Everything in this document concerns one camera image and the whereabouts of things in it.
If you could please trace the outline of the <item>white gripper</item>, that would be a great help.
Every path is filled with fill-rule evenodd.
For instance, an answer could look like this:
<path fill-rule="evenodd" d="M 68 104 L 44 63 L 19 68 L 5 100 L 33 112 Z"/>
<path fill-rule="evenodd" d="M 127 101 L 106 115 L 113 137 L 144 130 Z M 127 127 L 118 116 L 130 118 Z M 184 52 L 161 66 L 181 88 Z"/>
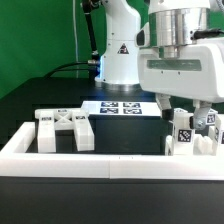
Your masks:
<path fill-rule="evenodd" d="M 212 103 L 224 102 L 224 30 L 193 32 L 192 36 L 199 36 L 196 43 L 181 46 L 179 57 L 168 59 L 149 47 L 149 34 L 146 23 L 135 39 L 141 88 L 156 93 L 161 118 L 167 121 L 174 116 L 170 96 L 193 99 L 193 128 L 203 130 Z"/>

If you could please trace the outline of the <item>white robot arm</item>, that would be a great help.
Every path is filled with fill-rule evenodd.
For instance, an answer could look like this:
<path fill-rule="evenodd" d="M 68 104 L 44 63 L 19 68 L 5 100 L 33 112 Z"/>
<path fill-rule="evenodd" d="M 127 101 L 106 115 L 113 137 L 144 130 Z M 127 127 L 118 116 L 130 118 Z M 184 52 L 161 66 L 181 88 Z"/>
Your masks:
<path fill-rule="evenodd" d="M 127 0 L 101 0 L 107 39 L 96 82 L 154 93 L 167 120 L 172 96 L 191 99 L 190 127 L 200 130 L 211 106 L 224 102 L 224 31 L 209 27 L 209 14 L 224 13 L 224 0 L 144 1 L 148 21 L 141 25 Z"/>

